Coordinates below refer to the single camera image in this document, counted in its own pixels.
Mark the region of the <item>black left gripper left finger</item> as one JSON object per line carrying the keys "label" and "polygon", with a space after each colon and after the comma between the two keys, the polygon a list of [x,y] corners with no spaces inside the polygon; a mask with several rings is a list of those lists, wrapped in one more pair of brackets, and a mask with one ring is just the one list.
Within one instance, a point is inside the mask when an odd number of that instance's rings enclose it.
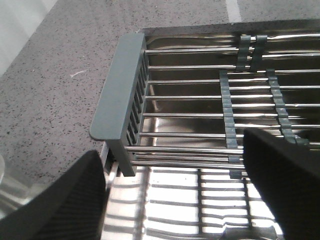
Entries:
{"label": "black left gripper left finger", "polygon": [[106,180],[96,150],[89,150],[27,204],[0,221],[2,240],[99,240],[106,210]]}

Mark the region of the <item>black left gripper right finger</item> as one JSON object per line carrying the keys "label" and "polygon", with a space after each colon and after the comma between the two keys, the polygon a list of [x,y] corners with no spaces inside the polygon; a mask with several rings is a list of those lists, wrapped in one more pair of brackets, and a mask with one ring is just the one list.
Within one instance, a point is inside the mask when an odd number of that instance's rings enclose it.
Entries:
{"label": "black left gripper right finger", "polygon": [[286,240],[320,238],[320,153],[261,129],[244,130],[243,164]]}

